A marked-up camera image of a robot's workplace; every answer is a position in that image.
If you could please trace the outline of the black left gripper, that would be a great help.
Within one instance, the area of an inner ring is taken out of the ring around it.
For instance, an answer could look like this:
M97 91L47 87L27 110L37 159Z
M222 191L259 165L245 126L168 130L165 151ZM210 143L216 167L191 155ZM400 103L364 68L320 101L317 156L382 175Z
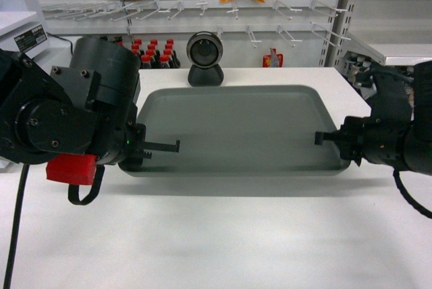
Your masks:
M144 125L136 122L138 108L133 101L125 106L87 101L85 109L97 117L91 144L86 149L87 154L96 157L97 165L115 165L127 160L140 164L152 157L150 151L180 151L180 140L175 144L144 141L144 149L138 146L144 140Z

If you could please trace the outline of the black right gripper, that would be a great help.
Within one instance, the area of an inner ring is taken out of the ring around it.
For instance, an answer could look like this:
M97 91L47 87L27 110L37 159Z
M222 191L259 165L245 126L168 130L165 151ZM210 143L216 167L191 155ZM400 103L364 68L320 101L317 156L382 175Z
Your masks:
M363 138L365 126L370 122L369 117L347 116L337 132L315 132L315 145L322 145L325 141L336 142L343 160L353 161L357 166L362 163Z

